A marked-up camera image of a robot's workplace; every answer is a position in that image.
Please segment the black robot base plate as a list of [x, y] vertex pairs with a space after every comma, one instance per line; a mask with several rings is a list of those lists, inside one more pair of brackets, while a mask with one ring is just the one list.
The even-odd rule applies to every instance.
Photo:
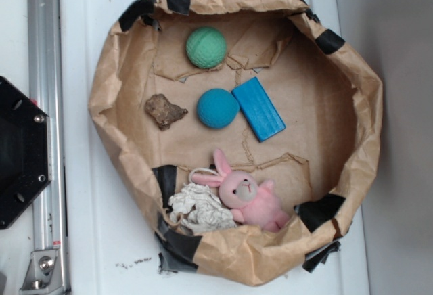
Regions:
[[50, 182], [47, 115], [1, 77], [1, 229]]

